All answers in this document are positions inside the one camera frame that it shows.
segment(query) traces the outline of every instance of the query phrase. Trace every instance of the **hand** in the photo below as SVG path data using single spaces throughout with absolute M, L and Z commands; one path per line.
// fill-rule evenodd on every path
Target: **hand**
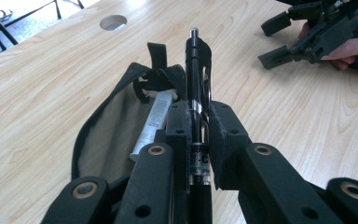
M 309 30 L 309 25 L 305 23 L 298 38 L 304 37 Z M 329 55 L 322 57 L 322 60 L 330 61 L 336 69 L 344 70 L 355 61 L 355 55 L 358 55 L 358 37 L 348 40 Z

